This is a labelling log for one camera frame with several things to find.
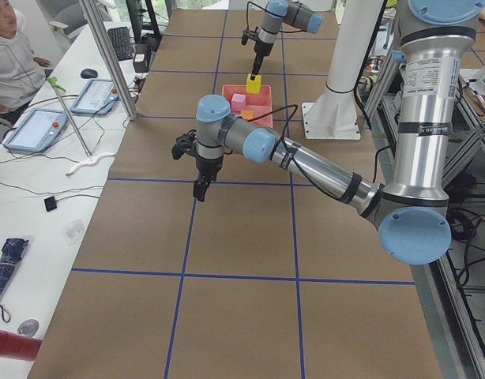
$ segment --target yellow block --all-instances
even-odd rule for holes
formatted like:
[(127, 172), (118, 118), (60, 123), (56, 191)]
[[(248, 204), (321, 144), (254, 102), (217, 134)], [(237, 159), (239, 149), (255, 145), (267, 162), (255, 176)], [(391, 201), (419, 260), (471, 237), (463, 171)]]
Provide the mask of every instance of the yellow block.
[(253, 118), (253, 111), (250, 109), (243, 109), (241, 111), (241, 117), (245, 120), (251, 120)]
[(248, 78), (246, 79), (246, 92), (247, 93), (260, 93), (261, 86), (261, 75), (257, 75), (255, 80), (251, 80), (251, 74), (248, 73)]

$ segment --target pink tray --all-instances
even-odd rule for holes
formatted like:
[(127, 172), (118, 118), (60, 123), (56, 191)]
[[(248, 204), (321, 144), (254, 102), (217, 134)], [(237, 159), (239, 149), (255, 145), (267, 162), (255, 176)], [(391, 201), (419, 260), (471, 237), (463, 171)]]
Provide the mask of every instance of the pink tray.
[[(229, 103), (231, 102), (232, 96), (235, 93), (246, 95), (246, 106), (244, 107), (244, 109), (253, 111), (254, 118), (261, 116), (265, 113), (269, 113), (273, 110), (273, 97), (270, 85), (262, 85), (260, 87), (260, 93), (258, 94), (246, 93), (246, 86), (239, 84), (226, 84), (223, 86), (223, 89), (221, 91), (221, 95), (225, 99), (227, 99)], [(272, 128), (273, 116), (270, 114), (269, 116), (265, 116), (264, 118), (255, 120), (252, 123), (259, 126), (268, 126)]]

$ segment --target keyboard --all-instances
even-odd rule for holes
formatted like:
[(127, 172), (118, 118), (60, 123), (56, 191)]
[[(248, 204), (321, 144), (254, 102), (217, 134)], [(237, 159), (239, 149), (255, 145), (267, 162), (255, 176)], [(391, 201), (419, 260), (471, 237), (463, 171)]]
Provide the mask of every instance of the keyboard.
[(116, 58), (119, 61), (132, 59), (132, 42), (130, 41), (129, 29), (122, 26), (120, 28), (111, 28), (107, 30), (107, 35), (115, 49)]

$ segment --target brown table surface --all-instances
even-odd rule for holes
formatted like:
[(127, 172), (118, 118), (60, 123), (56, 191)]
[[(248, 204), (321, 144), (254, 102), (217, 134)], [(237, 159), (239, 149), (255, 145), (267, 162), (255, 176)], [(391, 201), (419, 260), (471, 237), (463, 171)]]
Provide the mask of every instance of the brown table surface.
[[(31, 379), (440, 377), (409, 267), (353, 209), (241, 156), (226, 156), (204, 203), (192, 198), (194, 160), (171, 146), (202, 96), (245, 84), (245, 27), (240, 11), (174, 11)], [(325, 13), (317, 35), (278, 37), (261, 70), (273, 108), (324, 91), (337, 31)], [(481, 67), (480, 50), (464, 66)], [(300, 114), (290, 127), (372, 177), (369, 132), (306, 140)]]

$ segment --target computer mouse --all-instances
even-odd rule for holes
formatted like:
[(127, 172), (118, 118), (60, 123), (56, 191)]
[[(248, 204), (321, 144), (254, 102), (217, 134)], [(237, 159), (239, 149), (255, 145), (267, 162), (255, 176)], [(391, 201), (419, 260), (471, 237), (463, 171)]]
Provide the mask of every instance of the computer mouse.
[(83, 79), (91, 79), (93, 77), (98, 77), (99, 73), (97, 73), (94, 69), (83, 69), (81, 71), (81, 77)]

